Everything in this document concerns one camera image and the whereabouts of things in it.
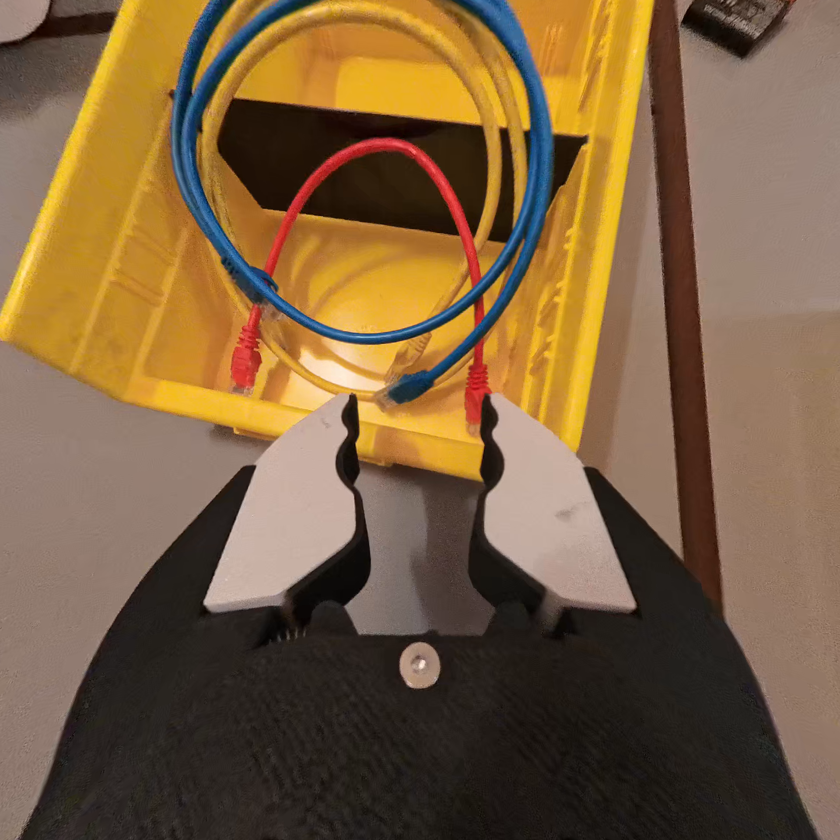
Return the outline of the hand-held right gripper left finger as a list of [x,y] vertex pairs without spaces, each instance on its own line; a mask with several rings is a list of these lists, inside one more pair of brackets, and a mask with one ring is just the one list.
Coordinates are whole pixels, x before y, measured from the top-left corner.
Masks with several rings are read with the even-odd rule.
[[347,606],[371,574],[356,481],[356,395],[337,395],[257,459],[203,606],[212,615],[270,609],[307,628],[321,605]]

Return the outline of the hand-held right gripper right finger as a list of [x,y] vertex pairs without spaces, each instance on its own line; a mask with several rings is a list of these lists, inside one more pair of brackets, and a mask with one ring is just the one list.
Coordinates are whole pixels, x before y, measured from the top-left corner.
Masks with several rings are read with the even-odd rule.
[[469,580],[491,606],[520,603],[546,633],[569,609],[631,615],[627,580],[585,468],[550,430],[500,394],[482,403],[483,483]]

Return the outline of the yellow plastic bin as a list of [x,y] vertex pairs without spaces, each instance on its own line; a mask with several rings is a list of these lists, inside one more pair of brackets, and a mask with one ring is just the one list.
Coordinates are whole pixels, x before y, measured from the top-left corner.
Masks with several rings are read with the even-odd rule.
[[356,394],[360,456],[477,478],[458,230],[258,205],[237,99],[478,124],[491,391],[573,450],[655,2],[126,2],[2,309],[2,340],[124,403],[274,438]]

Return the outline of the grey desk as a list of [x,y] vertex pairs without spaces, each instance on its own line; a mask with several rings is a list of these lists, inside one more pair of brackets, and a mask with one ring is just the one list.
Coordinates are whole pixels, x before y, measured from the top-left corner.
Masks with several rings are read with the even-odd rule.
[[740,60],[682,42],[731,624],[815,812],[838,811],[838,2]]
[[[648,75],[580,447],[682,554]],[[77,688],[152,564],[266,443],[115,402],[2,343],[1,836],[17,838]],[[476,483],[363,464],[365,634],[475,633]]]

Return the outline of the black bin divider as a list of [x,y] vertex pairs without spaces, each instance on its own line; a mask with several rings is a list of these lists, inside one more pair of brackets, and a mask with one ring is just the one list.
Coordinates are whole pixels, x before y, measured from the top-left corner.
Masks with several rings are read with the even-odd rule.
[[[478,124],[235,99],[218,139],[226,164],[258,205],[284,212],[332,154],[362,140],[414,144],[440,168],[477,230],[487,186],[487,147]],[[352,161],[320,185],[310,215],[454,235],[456,226],[427,173],[401,154]]]

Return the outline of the black box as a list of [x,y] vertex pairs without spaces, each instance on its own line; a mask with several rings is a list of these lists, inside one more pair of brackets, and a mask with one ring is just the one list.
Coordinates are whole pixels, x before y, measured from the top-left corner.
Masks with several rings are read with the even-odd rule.
[[789,1],[693,1],[681,26],[743,59],[774,34],[792,6]]

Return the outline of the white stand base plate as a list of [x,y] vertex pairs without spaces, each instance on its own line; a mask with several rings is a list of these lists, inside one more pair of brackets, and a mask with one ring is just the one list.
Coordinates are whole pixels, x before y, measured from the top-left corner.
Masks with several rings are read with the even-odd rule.
[[17,43],[31,36],[47,19],[51,1],[2,0],[1,45]]

